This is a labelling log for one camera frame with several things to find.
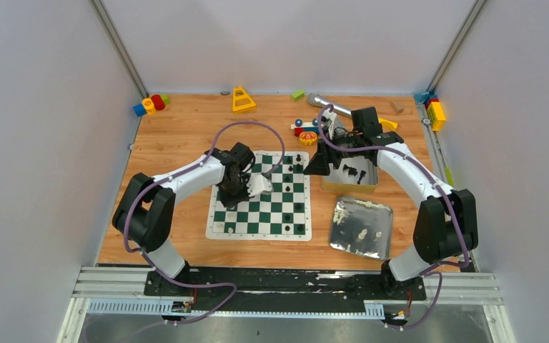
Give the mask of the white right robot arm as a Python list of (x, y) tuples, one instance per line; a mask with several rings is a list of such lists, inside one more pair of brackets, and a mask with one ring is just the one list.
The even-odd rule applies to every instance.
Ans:
[[(336, 113), (325, 105), (317, 115), (317, 150), (304, 170), (306, 175), (330, 175), (342, 161), (362, 157), (390, 175), (418, 209), (412, 245), (382, 266), (381, 292), (398, 298), (408, 280), (425, 276), (441, 265), (464, 268), (470, 251), (478, 247), (476, 200), (467, 189), (456, 190), (436, 177), (410, 151), (394, 131), (385, 132), (375, 107), (354, 110), (353, 128), (344, 134), (332, 126)], [(451, 257), (463, 256), (453, 263)]]

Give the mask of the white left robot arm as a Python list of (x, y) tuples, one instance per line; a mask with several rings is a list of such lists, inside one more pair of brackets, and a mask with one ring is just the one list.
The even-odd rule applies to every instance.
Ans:
[(184, 294), (190, 276), (183, 271), (187, 261), (169, 240), (177, 204), (207, 187), (217, 186), (220, 201), (234, 207), (250, 199), (247, 168), (255, 162), (254, 153), (240, 142), (230, 150), (214, 149), (198, 161), (160, 177), (135, 174), (114, 211), (112, 225), (133, 241), (149, 263), (164, 274), (163, 286), (173, 295)]

